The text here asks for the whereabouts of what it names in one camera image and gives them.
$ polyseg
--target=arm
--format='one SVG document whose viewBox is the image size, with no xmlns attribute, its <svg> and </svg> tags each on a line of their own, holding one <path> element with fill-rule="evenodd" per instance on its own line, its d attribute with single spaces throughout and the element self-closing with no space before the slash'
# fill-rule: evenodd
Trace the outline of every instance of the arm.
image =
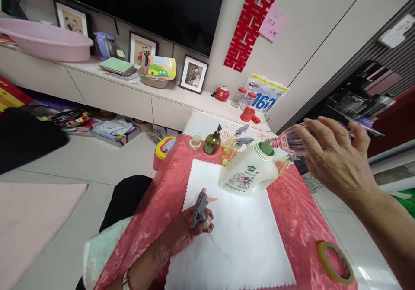
<svg viewBox="0 0 415 290">
<path fill-rule="evenodd" d="M 200 224 L 191 229 L 194 206 L 183 211 L 182 214 L 160 235 L 140 256 L 140 258 L 128 270 L 130 290 L 145 290 L 150 287 L 159 271 L 166 265 L 168 260 L 190 245 L 198 235 L 207 232 Z M 214 216 L 210 209 L 205 210 L 213 220 Z M 122 290 L 123 275 L 108 286 L 108 290 Z"/>
<path fill-rule="evenodd" d="M 302 126 L 294 129 L 307 148 L 307 166 L 319 181 L 356 214 L 382 252 L 403 289 L 413 288 L 415 220 L 376 184 L 367 161 L 370 138 L 349 123 L 355 139 L 337 121 L 305 119 L 318 141 Z"/>
</svg>

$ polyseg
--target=white plastic bottle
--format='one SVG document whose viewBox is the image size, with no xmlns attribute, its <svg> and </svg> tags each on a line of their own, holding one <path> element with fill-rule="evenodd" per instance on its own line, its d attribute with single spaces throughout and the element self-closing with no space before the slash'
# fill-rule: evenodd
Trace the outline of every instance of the white plastic bottle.
<svg viewBox="0 0 415 290">
<path fill-rule="evenodd" d="M 278 178 L 269 140 L 258 142 L 232 158 L 220 172 L 219 186 L 240 195 L 254 196 Z"/>
</svg>

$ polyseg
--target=masking tape roll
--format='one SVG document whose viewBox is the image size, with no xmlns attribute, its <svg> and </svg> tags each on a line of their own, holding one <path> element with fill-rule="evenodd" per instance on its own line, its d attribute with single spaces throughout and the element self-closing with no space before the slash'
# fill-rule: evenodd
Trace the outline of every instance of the masking tape roll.
<svg viewBox="0 0 415 290">
<path fill-rule="evenodd" d="M 331 266 L 329 261 L 327 260 L 326 256 L 326 249 L 331 248 L 334 252 L 336 252 L 338 258 L 343 264 L 344 274 L 340 276 Z M 347 260 L 344 253 L 334 244 L 331 242 L 320 242 L 317 245 L 317 253 L 320 257 L 320 261 L 323 264 L 324 269 L 329 274 L 329 276 L 334 279 L 335 281 L 346 284 L 352 285 L 354 283 L 354 274 L 351 268 L 349 261 Z"/>
</svg>

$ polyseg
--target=notebook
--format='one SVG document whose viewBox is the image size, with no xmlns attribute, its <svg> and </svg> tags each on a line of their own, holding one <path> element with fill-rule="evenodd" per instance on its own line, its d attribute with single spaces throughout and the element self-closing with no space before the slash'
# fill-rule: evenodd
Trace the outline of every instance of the notebook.
<svg viewBox="0 0 415 290">
<path fill-rule="evenodd" d="M 111 57 L 101 62 L 99 67 L 109 72 L 126 76 L 134 67 L 134 64 Z"/>
</svg>

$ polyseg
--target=picture frame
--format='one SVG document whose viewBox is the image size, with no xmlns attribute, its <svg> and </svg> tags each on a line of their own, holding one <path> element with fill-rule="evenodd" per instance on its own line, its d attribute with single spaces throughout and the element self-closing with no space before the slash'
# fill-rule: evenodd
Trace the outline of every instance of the picture frame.
<svg viewBox="0 0 415 290">
<path fill-rule="evenodd" d="M 94 39 L 91 30 L 91 16 L 58 0 L 53 0 L 58 27 L 83 34 Z"/>
<path fill-rule="evenodd" d="M 134 64 L 137 70 L 148 65 L 148 56 L 157 55 L 159 43 L 147 37 L 130 31 L 128 39 L 128 61 Z"/>
<path fill-rule="evenodd" d="M 206 62 L 185 54 L 179 87 L 202 94 L 204 78 L 208 72 L 208 65 L 209 64 Z"/>
</svg>

